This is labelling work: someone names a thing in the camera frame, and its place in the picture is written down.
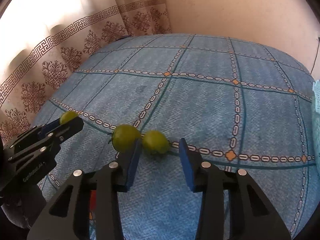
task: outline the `red object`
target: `red object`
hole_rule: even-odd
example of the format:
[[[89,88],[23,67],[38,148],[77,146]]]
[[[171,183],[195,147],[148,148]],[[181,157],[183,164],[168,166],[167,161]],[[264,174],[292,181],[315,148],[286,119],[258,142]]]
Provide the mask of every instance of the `red object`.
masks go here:
[[[94,211],[96,209],[96,190],[91,191],[90,195],[90,211]]]

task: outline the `green tomato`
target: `green tomato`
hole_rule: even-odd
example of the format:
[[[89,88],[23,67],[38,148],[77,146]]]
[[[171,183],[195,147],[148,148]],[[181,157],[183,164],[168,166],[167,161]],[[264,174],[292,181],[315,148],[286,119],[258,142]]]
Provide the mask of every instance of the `green tomato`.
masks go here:
[[[60,125],[63,125],[65,123],[69,122],[70,120],[74,119],[77,116],[78,116],[78,114],[76,112],[66,111],[65,113],[63,113],[61,115],[59,123],[60,123]]]
[[[169,150],[169,141],[161,132],[150,130],[144,135],[142,146],[150,154],[165,154]]]
[[[112,133],[112,145],[118,152],[124,153],[133,147],[134,141],[141,138],[137,128],[129,124],[118,125]]]

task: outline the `wall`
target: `wall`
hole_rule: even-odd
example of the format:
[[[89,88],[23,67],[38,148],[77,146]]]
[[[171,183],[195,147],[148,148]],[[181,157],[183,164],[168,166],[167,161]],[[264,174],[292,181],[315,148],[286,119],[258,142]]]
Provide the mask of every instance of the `wall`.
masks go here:
[[[320,24],[305,0],[166,0],[173,33],[229,36],[280,49],[311,71]],[[320,78],[320,55],[312,72]]]

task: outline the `denim patterned fabric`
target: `denim patterned fabric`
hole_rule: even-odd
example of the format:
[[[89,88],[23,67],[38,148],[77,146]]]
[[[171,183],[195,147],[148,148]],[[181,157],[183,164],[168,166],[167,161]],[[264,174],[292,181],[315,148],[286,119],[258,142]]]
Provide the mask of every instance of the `denim patterned fabric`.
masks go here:
[[[220,169],[246,169],[293,238],[320,201],[313,81],[291,56],[253,42],[188,34],[116,41],[84,62],[37,115],[40,125],[75,110],[85,122],[39,186],[49,200],[75,169],[91,172],[114,160],[108,133],[129,123],[163,132],[172,147],[166,156],[143,154],[131,190],[119,194],[126,239],[194,239],[201,193],[186,185],[177,157],[182,137]],[[227,238],[228,195],[225,213]],[[90,223],[95,239],[94,214]]]

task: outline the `curtain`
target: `curtain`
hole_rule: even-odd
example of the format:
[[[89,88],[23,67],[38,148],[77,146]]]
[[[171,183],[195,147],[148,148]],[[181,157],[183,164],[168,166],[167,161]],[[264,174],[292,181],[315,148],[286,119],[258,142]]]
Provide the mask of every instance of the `curtain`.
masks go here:
[[[12,0],[0,18],[0,134],[26,131],[45,101],[101,47],[171,33],[165,0]]]

